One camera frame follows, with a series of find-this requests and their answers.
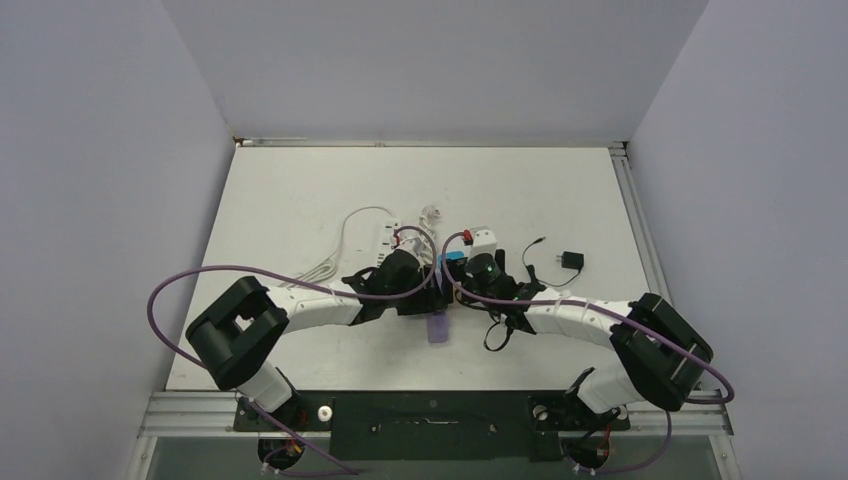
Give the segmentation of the blue plug cube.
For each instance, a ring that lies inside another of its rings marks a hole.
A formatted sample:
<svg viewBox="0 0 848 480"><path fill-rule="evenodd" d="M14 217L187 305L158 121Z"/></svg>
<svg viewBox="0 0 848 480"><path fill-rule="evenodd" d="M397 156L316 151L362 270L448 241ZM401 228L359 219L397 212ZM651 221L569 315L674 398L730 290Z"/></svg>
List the blue plug cube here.
<svg viewBox="0 0 848 480"><path fill-rule="evenodd" d="M450 263L464 259L466 254L463 251L448 251L440 256L440 263Z"/></svg>

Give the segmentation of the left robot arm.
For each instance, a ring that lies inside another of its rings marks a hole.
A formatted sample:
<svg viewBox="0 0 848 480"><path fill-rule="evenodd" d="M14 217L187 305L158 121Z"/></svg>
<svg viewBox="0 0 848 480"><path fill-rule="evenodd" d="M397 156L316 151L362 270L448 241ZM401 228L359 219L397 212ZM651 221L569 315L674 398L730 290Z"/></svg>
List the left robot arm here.
<svg viewBox="0 0 848 480"><path fill-rule="evenodd" d="M259 406L274 430L298 415L297 393L268 359L286 333L322 326L355 326L380 318L427 315L446 309L450 290L434 267L398 249L381 264L318 290L266 287L254 276L233 283L188 327L185 337L221 390L237 390Z"/></svg>

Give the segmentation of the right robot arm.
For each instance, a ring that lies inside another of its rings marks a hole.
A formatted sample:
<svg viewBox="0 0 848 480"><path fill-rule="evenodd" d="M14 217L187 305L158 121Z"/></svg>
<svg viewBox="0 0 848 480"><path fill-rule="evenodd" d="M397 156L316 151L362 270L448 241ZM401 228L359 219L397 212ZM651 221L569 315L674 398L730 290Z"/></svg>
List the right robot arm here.
<svg viewBox="0 0 848 480"><path fill-rule="evenodd" d="M657 294L645 293L634 301L576 297L538 282L514 280L490 253L443 265L460 293L481 303L507 328L562 335L616 354L617 363L588 368L570 387L565 414L579 428L634 402L680 410L714 358L706 340Z"/></svg>

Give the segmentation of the purple power strip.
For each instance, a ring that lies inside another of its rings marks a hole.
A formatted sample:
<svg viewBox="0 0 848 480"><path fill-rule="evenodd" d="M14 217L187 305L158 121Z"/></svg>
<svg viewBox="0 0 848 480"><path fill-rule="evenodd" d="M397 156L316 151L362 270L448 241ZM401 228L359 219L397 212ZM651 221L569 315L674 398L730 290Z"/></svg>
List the purple power strip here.
<svg viewBox="0 0 848 480"><path fill-rule="evenodd" d="M449 339L449 322L447 308L449 301L446 299L440 268L436 267L431 282L432 311L427 318L427 338L431 345L442 344Z"/></svg>

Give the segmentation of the white power strip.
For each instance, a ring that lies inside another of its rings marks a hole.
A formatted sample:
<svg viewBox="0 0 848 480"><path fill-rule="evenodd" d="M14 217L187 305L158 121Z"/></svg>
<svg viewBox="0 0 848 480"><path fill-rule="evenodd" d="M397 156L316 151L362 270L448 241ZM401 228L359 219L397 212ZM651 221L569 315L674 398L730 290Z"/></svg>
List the white power strip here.
<svg viewBox="0 0 848 480"><path fill-rule="evenodd" d="M402 221L388 216L378 224L376 230L375 265L380 267L398 244L396 230L402 226Z"/></svg>

